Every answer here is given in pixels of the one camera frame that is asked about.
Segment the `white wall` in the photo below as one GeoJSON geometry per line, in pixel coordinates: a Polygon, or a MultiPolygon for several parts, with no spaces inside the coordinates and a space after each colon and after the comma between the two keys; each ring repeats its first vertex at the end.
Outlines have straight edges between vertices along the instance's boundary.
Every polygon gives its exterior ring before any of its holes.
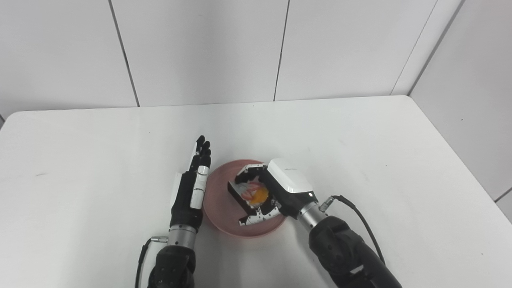
{"type": "Polygon", "coordinates": [[[0,1],[0,114],[130,107],[107,0],[0,1]]]}
{"type": "Polygon", "coordinates": [[[458,3],[291,1],[276,100],[408,93],[458,3]]]}
{"type": "Polygon", "coordinates": [[[466,0],[411,94],[493,199],[512,187],[511,28],[512,2],[466,0]]]}
{"type": "MultiPolygon", "coordinates": [[[[113,0],[142,106],[404,94],[459,0],[113,0]]],[[[0,114],[136,105],[107,0],[0,3],[0,114]]]]}

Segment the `cable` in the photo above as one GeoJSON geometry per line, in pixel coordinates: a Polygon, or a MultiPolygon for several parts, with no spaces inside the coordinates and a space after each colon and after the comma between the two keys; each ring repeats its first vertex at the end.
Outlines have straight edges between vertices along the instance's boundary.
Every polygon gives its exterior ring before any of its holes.
{"type": "Polygon", "coordinates": [[[342,202],[343,204],[347,205],[348,207],[350,207],[359,216],[359,218],[361,219],[362,223],[365,225],[365,228],[368,231],[368,234],[370,234],[370,238],[372,238],[373,245],[375,245],[375,249],[377,250],[377,254],[379,255],[380,260],[384,264],[386,264],[386,262],[384,262],[384,256],[382,255],[382,252],[380,251],[379,244],[377,243],[377,239],[375,239],[375,236],[373,235],[373,232],[370,229],[370,225],[368,225],[368,222],[366,222],[366,219],[363,217],[361,212],[356,208],[354,203],[352,203],[350,200],[348,200],[347,198],[343,197],[342,195],[339,195],[339,196],[333,195],[331,197],[336,199],[336,200],[338,200],[338,201],[340,201],[340,202],[342,202]]]}
{"type": "Polygon", "coordinates": [[[142,263],[144,262],[144,258],[146,257],[147,249],[150,247],[151,238],[146,241],[146,244],[142,246],[139,255],[139,264],[137,265],[137,274],[135,275],[135,288],[139,288],[140,281],[140,271],[142,270],[142,263]]]}

